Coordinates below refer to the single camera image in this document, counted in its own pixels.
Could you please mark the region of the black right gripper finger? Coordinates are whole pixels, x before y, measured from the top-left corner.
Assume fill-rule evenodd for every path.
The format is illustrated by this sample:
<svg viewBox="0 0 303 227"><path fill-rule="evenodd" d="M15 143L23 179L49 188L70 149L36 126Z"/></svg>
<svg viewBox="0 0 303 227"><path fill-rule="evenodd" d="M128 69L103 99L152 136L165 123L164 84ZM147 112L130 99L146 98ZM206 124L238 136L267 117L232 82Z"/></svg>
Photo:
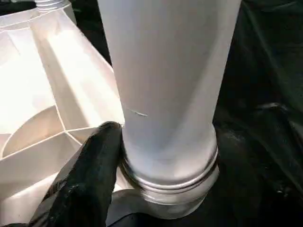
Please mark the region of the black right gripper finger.
<svg viewBox="0 0 303 227"><path fill-rule="evenodd" d="M60 170L30 227L104 227L116 183L122 127L97 127Z"/></svg>

